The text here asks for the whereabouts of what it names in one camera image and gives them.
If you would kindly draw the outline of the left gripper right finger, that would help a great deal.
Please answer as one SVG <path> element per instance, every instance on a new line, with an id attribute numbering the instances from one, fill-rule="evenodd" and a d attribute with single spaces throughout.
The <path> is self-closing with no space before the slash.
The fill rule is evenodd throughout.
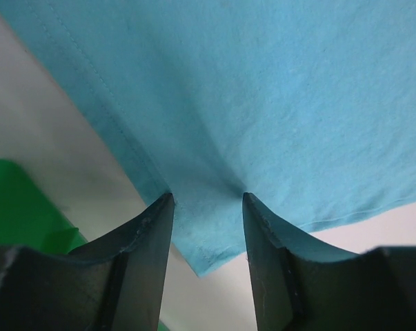
<path id="1" fill-rule="evenodd" d="M 242 201 L 259 330 L 416 330 L 416 246 L 321 241 L 254 194 Z"/>

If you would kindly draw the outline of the light blue t-shirt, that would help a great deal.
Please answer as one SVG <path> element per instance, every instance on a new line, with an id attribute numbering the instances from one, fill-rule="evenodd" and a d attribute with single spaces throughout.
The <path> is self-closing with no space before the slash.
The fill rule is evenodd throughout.
<path id="1" fill-rule="evenodd" d="M 241 198 L 307 232 L 416 202 L 416 1 L 0 1 L 199 276 Z"/>

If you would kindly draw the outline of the green plastic bin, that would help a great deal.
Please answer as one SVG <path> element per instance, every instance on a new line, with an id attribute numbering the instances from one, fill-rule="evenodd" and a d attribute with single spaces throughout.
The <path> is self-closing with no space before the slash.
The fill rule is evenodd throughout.
<path id="1" fill-rule="evenodd" d="M 67 254 L 86 240 L 16 163 L 0 159 L 0 245 Z"/>

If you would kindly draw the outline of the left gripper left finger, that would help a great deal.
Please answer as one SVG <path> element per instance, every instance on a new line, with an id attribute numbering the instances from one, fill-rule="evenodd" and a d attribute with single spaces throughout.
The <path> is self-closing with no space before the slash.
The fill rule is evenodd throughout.
<path id="1" fill-rule="evenodd" d="M 157 330 L 175 202 L 68 254 L 0 245 L 0 330 Z"/>

